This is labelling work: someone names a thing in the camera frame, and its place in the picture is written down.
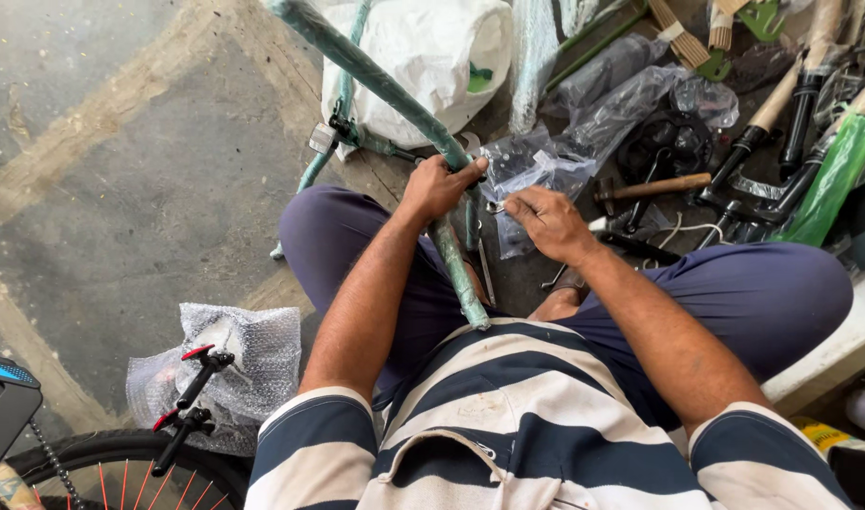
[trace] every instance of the hammer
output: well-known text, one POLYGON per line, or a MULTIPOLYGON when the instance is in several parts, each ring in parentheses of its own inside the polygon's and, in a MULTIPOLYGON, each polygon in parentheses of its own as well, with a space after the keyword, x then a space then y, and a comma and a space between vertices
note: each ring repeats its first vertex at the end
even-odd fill
POLYGON ((622 199, 635 199, 650 195, 660 195, 662 193, 672 193, 675 191, 696 190, 705 188, 710 185, 711 176, 709 173, 695 173, 694 175, 686 175, 685 177, 676 177, 675 179, 662 179, 645 184, 636 184, 627 186, 620 190, 615 189, 615 183, 611 177, 604 177, 597 180, 596 192, 593 193, 593 200, 597 203, 602 203, 606 207, 606 214, 609 216, 615 215, 615 201, 622 199))

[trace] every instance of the white sack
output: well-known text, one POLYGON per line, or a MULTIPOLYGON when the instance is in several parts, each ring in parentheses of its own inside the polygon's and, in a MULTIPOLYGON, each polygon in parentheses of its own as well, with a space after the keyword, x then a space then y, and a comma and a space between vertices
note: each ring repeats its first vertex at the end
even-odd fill
MULTIPOLYGON (((355 2, 317 3, 338 31, 350 34, 355 2)), ((502 0, 377 0, 370 7, 360 48, 454 134, 505 81, 511 39, 511 7, 502 0), (477 69, 492 70, 492 80, 480 93, 467 92, 471 62, 477 69)), ((340 75, 341 68, 325 59, 325 119, 338 99, 340 75)), ((356 81, 351 118, 405 149, 429 145, 412 124, 356 81)))

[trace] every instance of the hand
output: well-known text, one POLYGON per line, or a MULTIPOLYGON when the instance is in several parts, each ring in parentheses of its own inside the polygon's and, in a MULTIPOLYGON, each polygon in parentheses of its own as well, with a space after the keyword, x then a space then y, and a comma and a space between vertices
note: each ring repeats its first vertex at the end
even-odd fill
POLYGON ((463 170, 451 173, 444 156, 432 156, 411 173, 404 198, 395 213, 405 214, 421 223, 421 227, 426 227, 432 220, 454 209, 461 193, 476 182, 487 167, 486 158, 476 158, 463 170))
POLYGON ((505 211, 524 226, 537 248, 554 261, 577 267, 602 246, 564 193, 530 186, 508 195, 505 211))

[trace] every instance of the bicycle chain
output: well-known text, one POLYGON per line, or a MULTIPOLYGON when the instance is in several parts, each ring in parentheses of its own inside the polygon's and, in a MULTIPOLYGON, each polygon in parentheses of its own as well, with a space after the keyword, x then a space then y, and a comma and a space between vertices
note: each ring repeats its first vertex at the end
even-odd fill
POLYGON ((69 494, 68 497, 73 500, 74 508, 77 510, 86 510, 86 505, 83 504, 81 499, 79 499, 77 489, 73 486, 73 482, 70 481, 69 473, 60 464, 58 455, 54 453, 54 449, 51 448, 48 441, 45 440, 45 436, 41 434, 41 429, 39 428, 39 424, 36 423, 35 417, 30 418, 30 427, 32 428, 32 433, 36 435, 37 439, 39 439, 42 449, 45 450, 45 455, 48 457, 48 461, 58 472, 60 482, 63 483, 64 487, 67 489, 69 494))

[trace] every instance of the sandal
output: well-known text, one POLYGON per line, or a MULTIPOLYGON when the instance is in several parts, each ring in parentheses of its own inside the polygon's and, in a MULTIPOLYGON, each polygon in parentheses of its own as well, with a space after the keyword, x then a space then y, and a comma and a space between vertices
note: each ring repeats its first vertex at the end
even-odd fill
POLYGON ((580 274, 571 268, 567 268, 563 273, 561 273, 561 276, 558 277, 558 280, 552 286, 552 290, 549 291, 549 294, 559 289, 576 290, 577 295, 580 297, 581 304, 583 304, 584 299, 590 293, 590 286, 586 285, 584 277, 580 276, 580 274))

